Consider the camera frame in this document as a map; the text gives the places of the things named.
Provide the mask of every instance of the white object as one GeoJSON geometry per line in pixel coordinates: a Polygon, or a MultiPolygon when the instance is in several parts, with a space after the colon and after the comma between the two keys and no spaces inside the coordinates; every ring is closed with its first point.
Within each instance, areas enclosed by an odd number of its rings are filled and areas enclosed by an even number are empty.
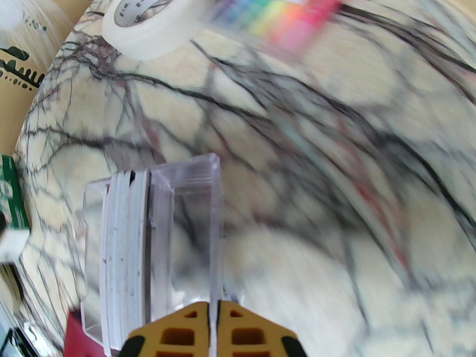
{"type": "Polygon", "coordinates": [[[13,263],[22,254],[28,237],[29,229],[6,228],[0,235],[0,262],[13,263]]]}
{"type": "Polygon", "coordinates": [[[145,324],[144,231],[148,172],[112,176],[103,201],[100,299],[104,354],[145,324]]]}
{"type": "Polygon", "coordinates": [[[146,10],[168,0],[114,0],[102,21],[104,39],[136,61],[159,58],[190,41],[214,0],[172,0],[141,22],[146,10]]]}

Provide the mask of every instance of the stack of white cards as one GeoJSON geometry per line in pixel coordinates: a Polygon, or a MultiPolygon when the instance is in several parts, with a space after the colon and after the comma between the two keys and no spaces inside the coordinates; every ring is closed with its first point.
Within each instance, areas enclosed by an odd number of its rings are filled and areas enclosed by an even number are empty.
{"type": "Polygon", "coordinates": [[[100,281],[106,356],[145,323],[144,233],[148,171],[112,176],[102,208],[100,281]]]}

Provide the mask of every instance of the masking tape roll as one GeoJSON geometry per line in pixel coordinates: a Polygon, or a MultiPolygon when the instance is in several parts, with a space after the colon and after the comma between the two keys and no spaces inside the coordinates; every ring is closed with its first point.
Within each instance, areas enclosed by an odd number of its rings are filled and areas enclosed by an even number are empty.
{"type": "Polygon", "coordinates": [[[190,41],[204,26],[214,0],[113,0],[102,21],[102,36],[136,61],[159,58],[190,41]],[[149,8],[165,5],[143,21],[149,8]]]}

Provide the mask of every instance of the green box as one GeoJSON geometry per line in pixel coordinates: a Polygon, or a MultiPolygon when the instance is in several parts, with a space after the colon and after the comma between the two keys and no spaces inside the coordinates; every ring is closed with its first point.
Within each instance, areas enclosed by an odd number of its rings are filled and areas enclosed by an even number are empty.
{"type": "Polygon", "coordinates": [[[30,227],[25,213],[13,157],[0,157],[0,210],[7,228],[0,234],[0,263],[15,262],[28,241],[30,227]]]}

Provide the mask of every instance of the clear plastic case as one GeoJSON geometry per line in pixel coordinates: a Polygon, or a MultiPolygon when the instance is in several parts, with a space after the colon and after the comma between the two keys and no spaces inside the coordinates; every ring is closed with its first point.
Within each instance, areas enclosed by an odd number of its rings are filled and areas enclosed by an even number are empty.
{"type": "MultiPolygon", "coordinates": [[[[81,213],[81,222],[87,233],[87,293],[81,301],[83,330],[100,344],[103,343],[102,304],[104,300],[112,300],[109,295],[107,298],[100,297],[99,289],[99,266],[101,262],[106,263],[100,260],[100,254],[104,246],[101,234],[105,226],[105,197],[110,180],[87,184],[81,213]]],[[[144,323],[197,301],[209,301],[210,317],[216,317],[216,306],[223,292],[219,255],[221,228],[222,192],[218,156],[209,154],[148,170],[143,264],[144,323]]],[[[133,243],[131,233],[128,245],[138,245],[133,243]]]]}
{"type": "Polygon", "coordinates": [[[302,58],[342,0],[221,0],[212,28],[284,61],[302,58]]]}

